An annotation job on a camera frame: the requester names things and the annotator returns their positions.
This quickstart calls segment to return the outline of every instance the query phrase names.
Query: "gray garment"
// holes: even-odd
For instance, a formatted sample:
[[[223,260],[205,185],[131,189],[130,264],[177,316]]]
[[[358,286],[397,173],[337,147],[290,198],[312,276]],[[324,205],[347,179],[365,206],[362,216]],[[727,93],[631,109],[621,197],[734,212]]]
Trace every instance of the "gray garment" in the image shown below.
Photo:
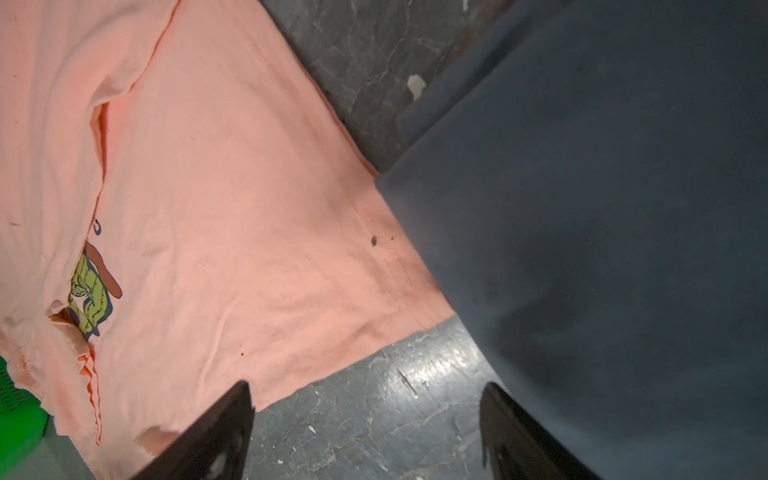
[[[768,475],[766,2],[521,0],[379,191],[515,400],[606,480]]]

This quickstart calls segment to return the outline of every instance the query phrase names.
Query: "white spot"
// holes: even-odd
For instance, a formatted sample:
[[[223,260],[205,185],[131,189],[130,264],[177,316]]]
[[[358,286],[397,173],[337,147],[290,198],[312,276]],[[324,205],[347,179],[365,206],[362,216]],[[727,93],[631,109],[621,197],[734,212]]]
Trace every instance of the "white spot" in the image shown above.
[[[424,81],[421,75],[411,75],[408,77],[408,89],[413,95],[413,101],[417,101],[422,96],[422,92],[427,88],[427,83]]]

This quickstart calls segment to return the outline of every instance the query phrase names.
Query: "green plastic object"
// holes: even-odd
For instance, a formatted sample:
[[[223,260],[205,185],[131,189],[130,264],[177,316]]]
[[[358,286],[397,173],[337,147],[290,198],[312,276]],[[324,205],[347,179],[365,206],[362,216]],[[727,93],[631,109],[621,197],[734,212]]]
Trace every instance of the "green plastic object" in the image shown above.
[[[48,419],[35,396],[13,386],[5,365],[0,357],[0,478],[40,445]]]

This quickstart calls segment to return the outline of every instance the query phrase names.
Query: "green basket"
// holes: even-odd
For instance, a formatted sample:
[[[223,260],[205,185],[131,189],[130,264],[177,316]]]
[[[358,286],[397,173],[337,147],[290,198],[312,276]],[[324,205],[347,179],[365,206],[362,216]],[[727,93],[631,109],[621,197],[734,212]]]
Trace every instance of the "green basket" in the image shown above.
[[[47,419],[35,396],[13,386],[0,357],[0,478],[40,445]]]

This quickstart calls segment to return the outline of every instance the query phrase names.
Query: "pink fabric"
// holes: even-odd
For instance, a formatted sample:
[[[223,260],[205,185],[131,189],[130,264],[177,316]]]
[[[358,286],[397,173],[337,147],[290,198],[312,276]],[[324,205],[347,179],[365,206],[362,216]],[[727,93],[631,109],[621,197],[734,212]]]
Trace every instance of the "pink fabric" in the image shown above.
[[[78,3],[55,3],[71,33]],[[27,26],[58,25],[34,5],[14,13]],[[2,266],[22,280],[0,297],[0,353],[18,360],[17,382],[72,406],[57,428],[66,425],[97,477],[127,478],[150,459],[145,432],[185,429],[237,380],[261,409],[452,311],[257,2],[110,5],[120,8],[83,23],[55,68],[44,62],[61,72],[95,29],[98,51],[70,67],[91,80],[49,82],[26,92],[32,105],[15,104],[31,115],[58,101],[69,116],[26,120],[16,150],[0,137],[3,172],[26,179],[3,180],[3,213],[23,227],[0,226]],[[9,19],[2,40],[13,36]],[[3,81],[14,61],[47,55],[46,35],[28,38],[31,60],[2,44]],[[39,68],[25,81],[38,81]],[[109,290],[88,343],[45,319],[70,303],[86,240],[88,271]],[[30,268],[23,257],[41,260]]]

